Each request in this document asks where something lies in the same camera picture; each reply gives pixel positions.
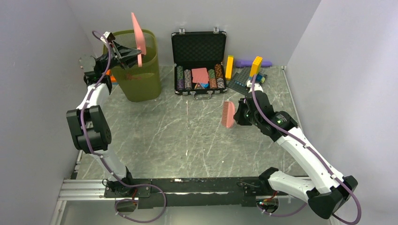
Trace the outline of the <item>pink plastic hand brush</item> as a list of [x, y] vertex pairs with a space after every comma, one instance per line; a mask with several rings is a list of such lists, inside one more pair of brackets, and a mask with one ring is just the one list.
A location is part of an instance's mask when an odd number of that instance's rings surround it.
[[235, 105], [231, 101], [224, 101], [222, 106], [221, 124], [226, 128], [232, 128], [234, 124]]

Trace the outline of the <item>pink plastic dustpan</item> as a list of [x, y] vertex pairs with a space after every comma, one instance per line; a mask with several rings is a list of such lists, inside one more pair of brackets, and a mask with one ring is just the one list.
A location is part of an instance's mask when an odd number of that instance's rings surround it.
[[135, 35], [136, 47], [141, 51], [141, 54], [138, 55], [138, 66], [143, 66], [143, 57], [146, 55], [146, 43], [144, 33], [137, 21], [137, 18], [133, 12], [131, 12], [133, 30]]

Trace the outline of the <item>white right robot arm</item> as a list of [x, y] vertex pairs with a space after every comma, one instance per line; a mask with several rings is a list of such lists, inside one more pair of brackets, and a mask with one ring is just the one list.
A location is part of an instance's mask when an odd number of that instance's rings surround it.
[[256, 126], [260, 132], [285, 149], [303, 168], [310, 180], [287, 175], [271, 167], [259, 176], [259, 189], [265, 195], [284, 192], [304, 201], [323, 219], [335, 216], [350, 198], [357, 205], [357, 224], [361, 207], [354, 190], [358, 181], [334, 168], [307, 140], [298, 123], [285, 111], [275, 111], [262, 91], [251, 92], [238, 102], [233, 119], [241, 126]]

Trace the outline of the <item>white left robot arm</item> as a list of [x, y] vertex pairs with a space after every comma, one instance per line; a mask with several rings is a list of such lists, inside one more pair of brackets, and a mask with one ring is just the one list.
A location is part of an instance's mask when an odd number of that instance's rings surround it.
[[67, 111], [66, 119], [75, 148], [91, 155], [101, 165], [107, 176], [107, 188], [128, 197], [137, 186], [128, 168], [109, 148], [112, 134], [101, 105], [112, 91], [112, 82], [106, 74], [107, 71], [114, 67], [133, 67], [139, 62], [142, 52], [115, 41], [105, 43], [107, 53], [98, 58], [84, 55], [79, 59], [87, 93], [76, 109]]

